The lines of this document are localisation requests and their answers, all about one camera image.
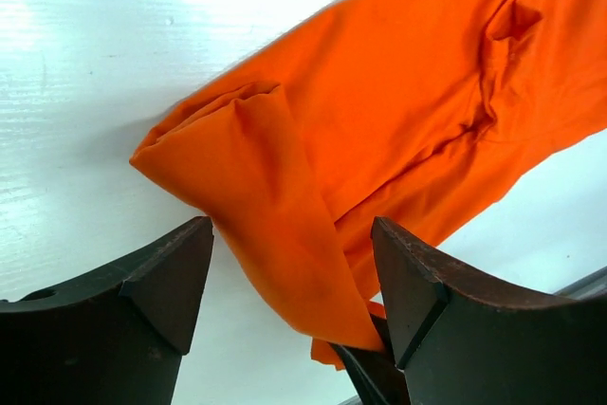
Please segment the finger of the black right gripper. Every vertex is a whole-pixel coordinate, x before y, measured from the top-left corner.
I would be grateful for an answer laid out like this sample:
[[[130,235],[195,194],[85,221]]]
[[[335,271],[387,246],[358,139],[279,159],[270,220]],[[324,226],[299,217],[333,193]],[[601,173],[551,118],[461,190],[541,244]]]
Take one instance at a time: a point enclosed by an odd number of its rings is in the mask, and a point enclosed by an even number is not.
[[[372,315],[387,353],[378,353],[330,343],[342,361],[358,394],[358,404],[410,405],[404,374],[396,367],[387,321]]]

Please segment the aluminium mounting rail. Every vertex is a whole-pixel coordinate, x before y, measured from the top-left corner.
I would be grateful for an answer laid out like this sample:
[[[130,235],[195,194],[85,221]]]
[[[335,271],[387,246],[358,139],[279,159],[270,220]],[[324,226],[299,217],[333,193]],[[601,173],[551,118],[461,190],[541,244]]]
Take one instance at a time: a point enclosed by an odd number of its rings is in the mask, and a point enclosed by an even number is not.
[[[603,267],[559,290],[556,295],[568,299],[585,300],[607,293],[607,267]]]

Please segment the orange t shirt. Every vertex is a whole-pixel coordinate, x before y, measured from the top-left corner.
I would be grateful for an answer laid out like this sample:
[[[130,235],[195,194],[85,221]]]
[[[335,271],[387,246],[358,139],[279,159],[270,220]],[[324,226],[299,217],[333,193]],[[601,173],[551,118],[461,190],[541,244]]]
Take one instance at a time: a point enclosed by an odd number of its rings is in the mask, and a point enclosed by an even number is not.
[[[378,216],[438,245],[606,126],[606,0],[342,0],[183,100],[131,165],[342,368],[382,351]]]

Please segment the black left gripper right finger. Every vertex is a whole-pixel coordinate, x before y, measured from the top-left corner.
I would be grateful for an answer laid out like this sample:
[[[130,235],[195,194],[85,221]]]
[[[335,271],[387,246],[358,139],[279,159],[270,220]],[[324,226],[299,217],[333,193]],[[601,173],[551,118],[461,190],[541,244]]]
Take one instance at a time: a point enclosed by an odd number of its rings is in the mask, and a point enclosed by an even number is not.
[[[602,404],[606,299],[506,282],[397,223],[372,227],[395,362],[414,404]]]

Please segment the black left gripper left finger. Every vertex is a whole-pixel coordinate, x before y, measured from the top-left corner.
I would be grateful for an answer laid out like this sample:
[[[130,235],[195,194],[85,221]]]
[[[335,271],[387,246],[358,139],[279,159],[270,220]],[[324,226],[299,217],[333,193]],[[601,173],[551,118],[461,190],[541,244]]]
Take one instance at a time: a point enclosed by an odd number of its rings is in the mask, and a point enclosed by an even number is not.
[[[171,403],[212,246],[212,221],[197,216],[101,267],[2,301],[2,403]]]

